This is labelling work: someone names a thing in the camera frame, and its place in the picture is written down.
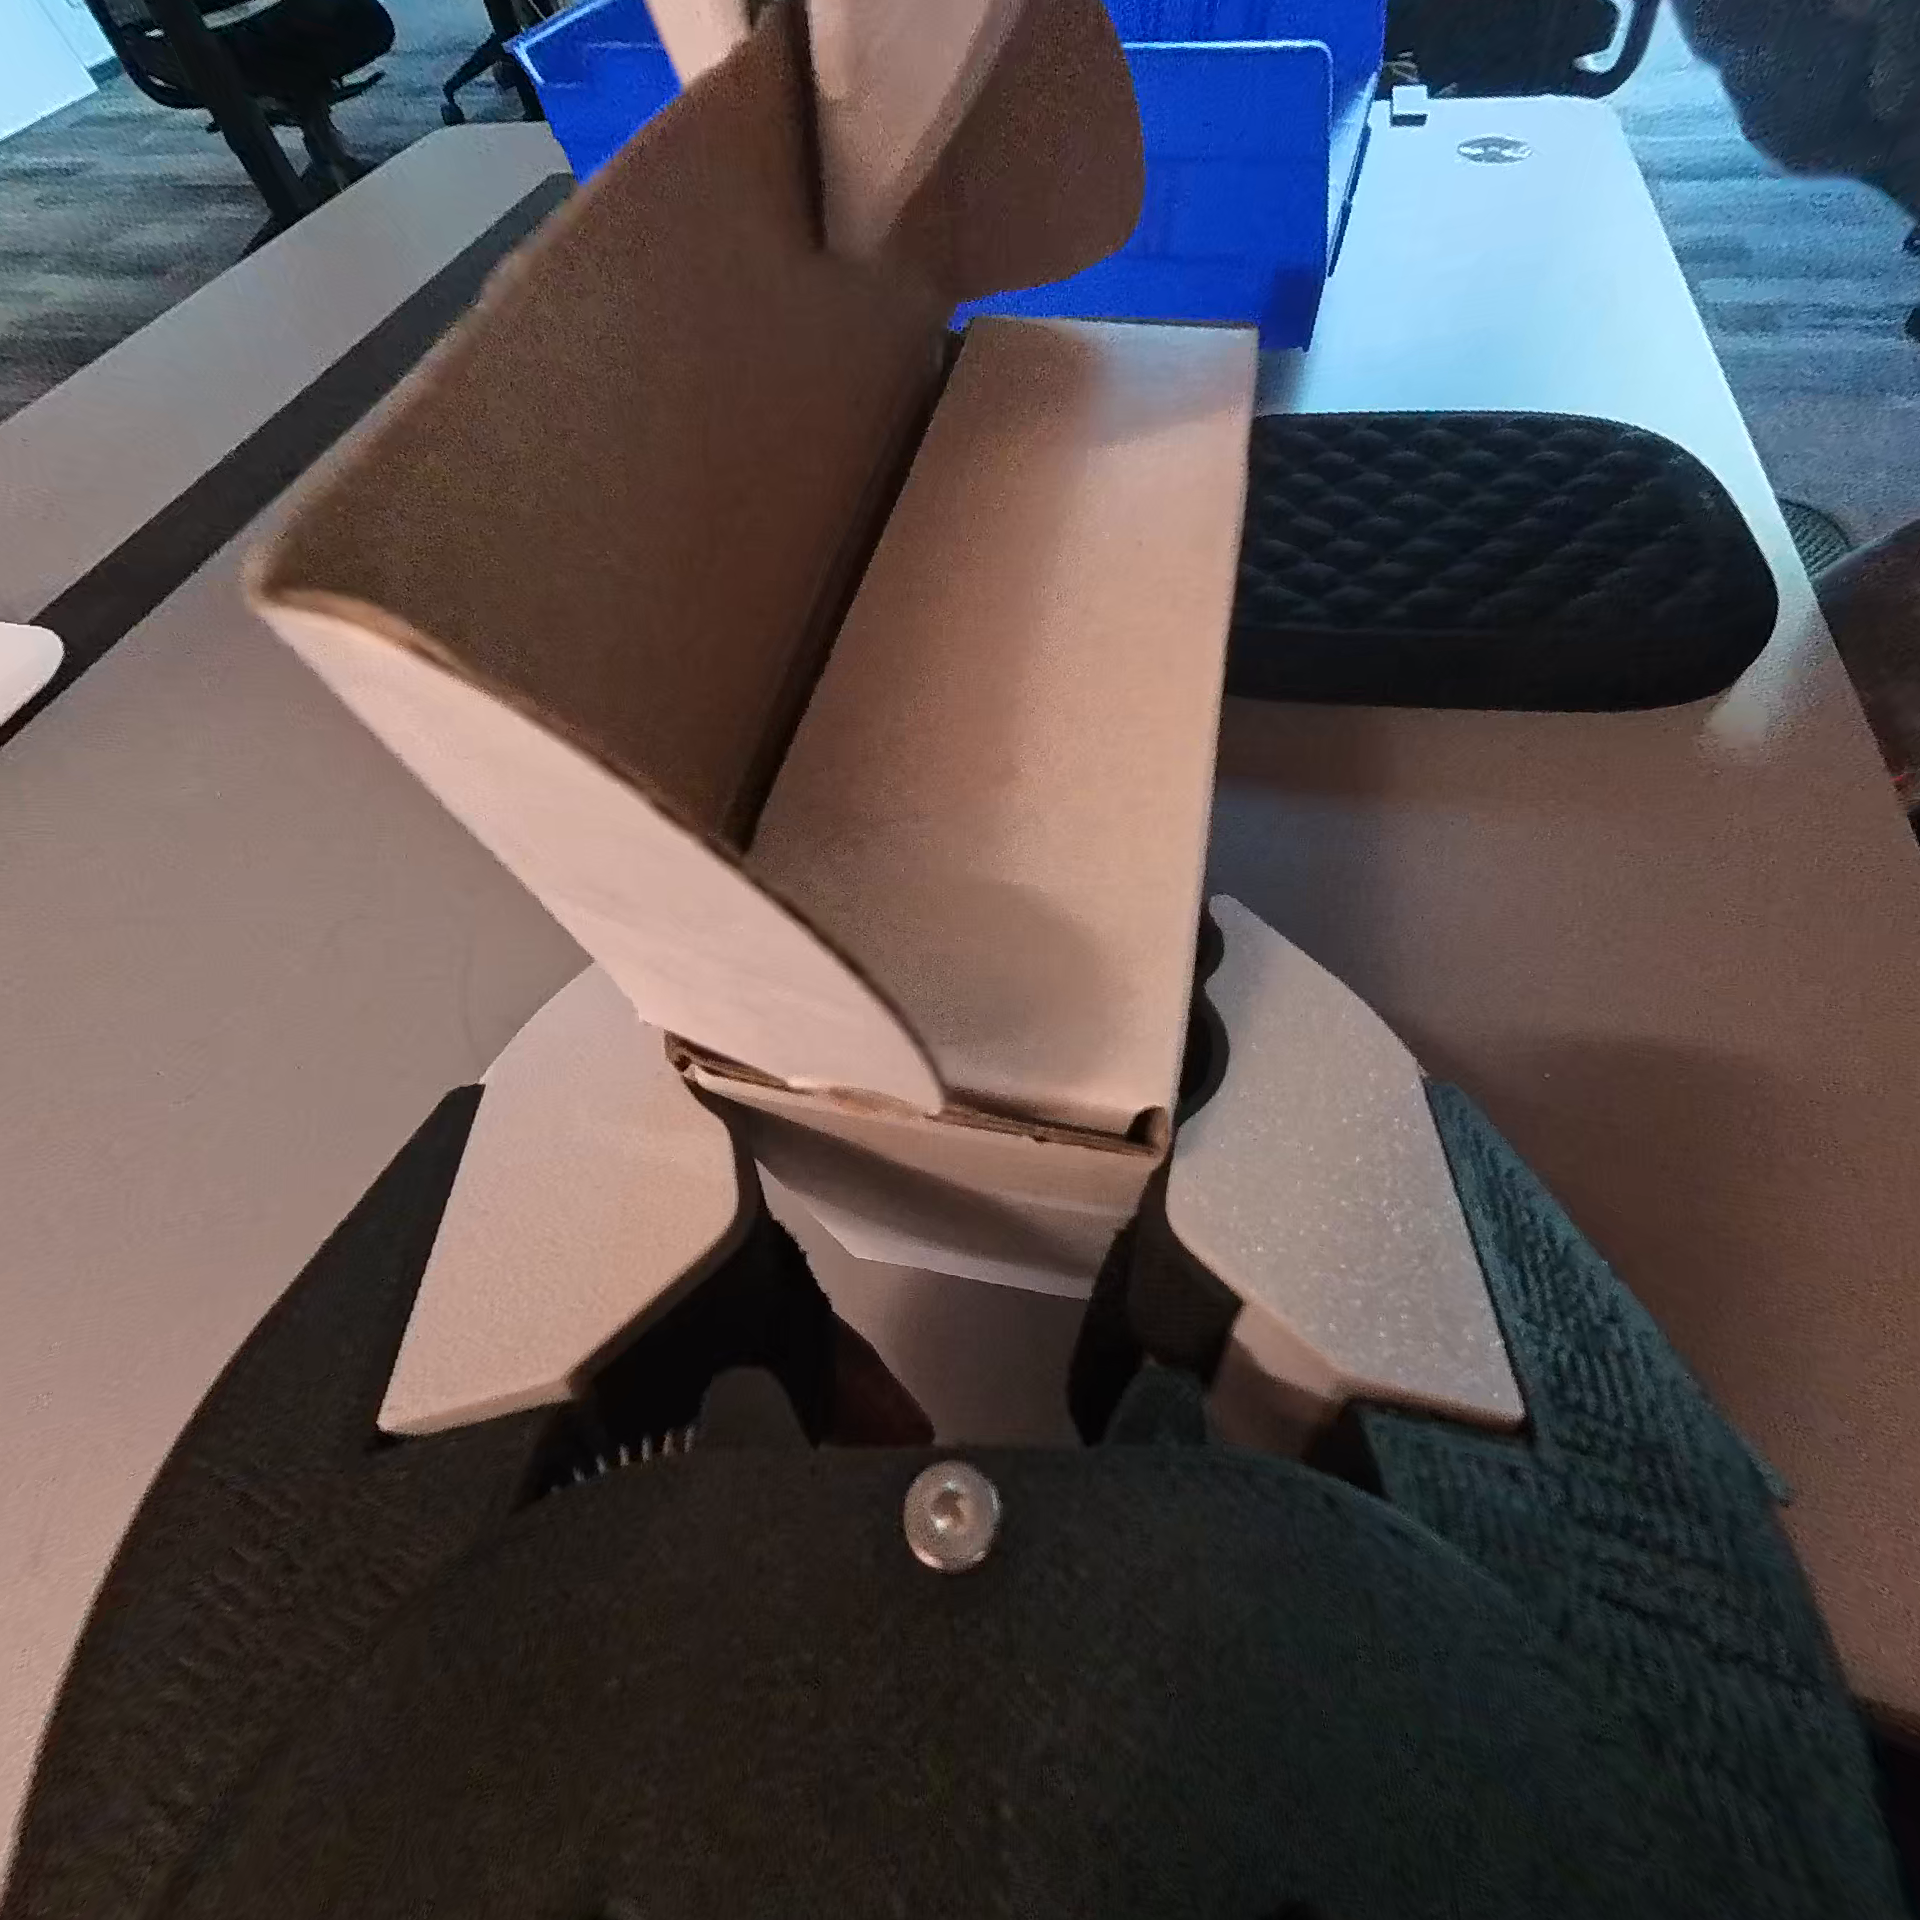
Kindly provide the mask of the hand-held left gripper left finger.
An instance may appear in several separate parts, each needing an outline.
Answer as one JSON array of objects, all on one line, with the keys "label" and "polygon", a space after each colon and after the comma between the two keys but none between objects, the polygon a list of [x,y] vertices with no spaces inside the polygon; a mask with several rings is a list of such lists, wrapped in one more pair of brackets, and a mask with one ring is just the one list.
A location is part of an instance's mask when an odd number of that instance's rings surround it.
[{"label": "hand-held left gripper left finger", "polygon": [[579,1402],[751,1220],[726,1122],[586,969],[483,1079],[374,1423],[433,1436]]}]

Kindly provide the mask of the large blue plastic bin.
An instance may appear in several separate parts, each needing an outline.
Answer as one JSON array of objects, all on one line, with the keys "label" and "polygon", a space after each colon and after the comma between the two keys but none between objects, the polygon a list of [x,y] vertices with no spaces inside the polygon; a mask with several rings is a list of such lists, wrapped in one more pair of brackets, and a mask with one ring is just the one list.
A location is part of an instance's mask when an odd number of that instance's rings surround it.
[{"label": "large blue plastic bin", "polygon": [[826,237],[807,4],[677,81],[645,4],[524,36],[589,225],[639,308],[934,363],[974,321],[1305,345],[1380,4],[938,4],[941,108],[863,258]]}]

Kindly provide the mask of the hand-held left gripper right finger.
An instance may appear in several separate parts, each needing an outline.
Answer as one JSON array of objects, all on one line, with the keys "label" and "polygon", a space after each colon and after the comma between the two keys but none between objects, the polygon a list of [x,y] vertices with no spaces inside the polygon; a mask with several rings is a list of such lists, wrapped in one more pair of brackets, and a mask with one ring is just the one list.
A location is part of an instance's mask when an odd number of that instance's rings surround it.
[{"label": "hand-held left gripper right finger", "polygon": [[1203,994],[1226,1060],[1179,1122],[1164,1214],[1233,1306],[1206,1409],[1245,1449],[1305,1455],[1355,1405],[1515,1436],[1526,1412],[1406,1042],[1233,897],[1206,900]]}]

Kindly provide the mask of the black office chair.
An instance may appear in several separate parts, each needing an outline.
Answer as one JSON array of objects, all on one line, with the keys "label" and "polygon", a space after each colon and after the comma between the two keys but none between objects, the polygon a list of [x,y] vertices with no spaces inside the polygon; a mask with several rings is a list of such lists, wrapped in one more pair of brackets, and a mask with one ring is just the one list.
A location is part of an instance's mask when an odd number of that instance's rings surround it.
[{"label": "black office chair", "polygon": [[1380,91],[1602,100],[1638,69],[1658,2],[1390,2]]},{"label": "black office chair", "polygon": [[395,43],[379,2],[86,2],[132,87],[156,108],[196,113],[268,206],[252,250],[285,234],[369,167],[334,113],[379,83]]},{"label": "black office chair", "polygon": [[516,54],[510,47],[522,31],[533,30],[534,25],[545,22],[554,4],[546,2],[485,2],[483,4],[490,22],[490,35],[476,43],[469,58],[452,69],[450,77],[442,87],[442,105],[439,117],[446,129],[466,125],[466,110],[461,105],[461,91],[483,81],[492,77],[501,90],[507,90],[510,97],[519,103],[519,117],[531,123],[545,121],[545,110],[540,105],[534,85],[525,77]]}]

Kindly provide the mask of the grey adjacent table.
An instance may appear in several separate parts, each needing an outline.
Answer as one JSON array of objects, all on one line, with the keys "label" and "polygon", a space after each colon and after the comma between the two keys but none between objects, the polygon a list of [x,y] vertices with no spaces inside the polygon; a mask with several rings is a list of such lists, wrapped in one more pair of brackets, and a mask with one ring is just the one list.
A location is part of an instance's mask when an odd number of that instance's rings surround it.
[{"label": "grey adjacent table", "polygon": [[3,426],[3,618],[38,620],[334,371],[385,394],[571,189],[546,125],[423,138]]}]

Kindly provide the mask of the person's camouflage clothing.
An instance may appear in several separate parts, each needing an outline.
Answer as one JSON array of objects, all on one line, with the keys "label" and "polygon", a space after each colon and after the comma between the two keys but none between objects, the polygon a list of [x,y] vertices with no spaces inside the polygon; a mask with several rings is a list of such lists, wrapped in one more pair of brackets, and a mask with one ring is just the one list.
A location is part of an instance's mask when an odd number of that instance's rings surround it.
[{"label": "person's camouflage clothing", "polygon": [[1747,141],[1793,177],[1854,179],[1917,251],[1917,4],[1670,2]]}]

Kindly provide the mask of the white cardboard box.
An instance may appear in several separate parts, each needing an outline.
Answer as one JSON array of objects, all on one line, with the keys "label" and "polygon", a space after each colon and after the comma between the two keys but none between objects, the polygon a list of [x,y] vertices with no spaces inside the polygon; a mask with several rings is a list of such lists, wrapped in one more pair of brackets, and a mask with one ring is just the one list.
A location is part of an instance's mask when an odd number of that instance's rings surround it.
[{"label": "white cardboard box", "polygon": [[247,594],[751,1178],[1083,1300],[1172,1134],[1254,395],[1238,327],[646,316],[580,185]]}]

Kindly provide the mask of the black quilted case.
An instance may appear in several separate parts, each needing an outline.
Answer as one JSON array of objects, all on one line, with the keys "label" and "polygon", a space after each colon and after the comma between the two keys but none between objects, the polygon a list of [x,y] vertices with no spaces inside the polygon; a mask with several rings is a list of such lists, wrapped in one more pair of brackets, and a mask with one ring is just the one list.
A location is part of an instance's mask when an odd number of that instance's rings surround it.
[{"label": "black quilted case", "polygon": [[1735,686],[1780,594],[1716,473],[1591,417],[1305,414],[1251,427],[1226,692],[1643,714]]}]

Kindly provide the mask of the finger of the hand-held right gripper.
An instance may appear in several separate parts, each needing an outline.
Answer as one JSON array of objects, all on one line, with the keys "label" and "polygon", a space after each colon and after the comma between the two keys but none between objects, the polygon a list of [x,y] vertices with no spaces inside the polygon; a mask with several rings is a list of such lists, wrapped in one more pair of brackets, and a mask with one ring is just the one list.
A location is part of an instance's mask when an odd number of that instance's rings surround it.
[{"label": "finger of the hand-held right gripper", "polygon": [[677,81],[698,81],[733,54],[775,2],[646,2]]},{"label": "finger of the hand-held right gripper", "polygon": [[834,253],[863,258],[914,189],[940,117],[940,6],[811,2],[807,54],[826,237]]}]

